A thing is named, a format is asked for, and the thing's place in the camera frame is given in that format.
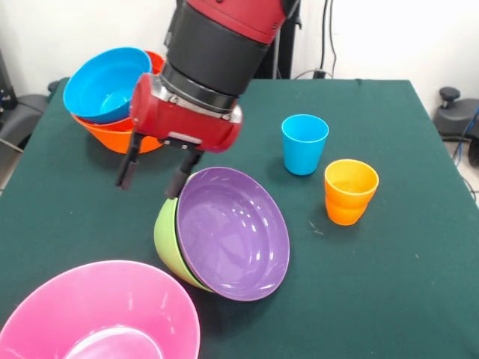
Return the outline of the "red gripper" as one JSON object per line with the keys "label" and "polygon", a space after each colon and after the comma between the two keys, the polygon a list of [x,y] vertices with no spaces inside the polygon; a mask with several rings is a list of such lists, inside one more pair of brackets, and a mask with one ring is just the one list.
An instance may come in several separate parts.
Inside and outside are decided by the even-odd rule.
{"label": "red gripper", "polygon": [[134,131],[121,162],[115,185],[127,190],[138,167],[138,155],[145,136],[159,141],[178,140],[197,149],[186,150],[186,156],[173,172],[165,190],[167,198],[179,197],[204,151],[221,153],[228,150],[242,128],[242,109],[235,105],[229,114],[220,114],[194,105],[170,92],[159,76],[144,73],[139,78],[130,103]]}

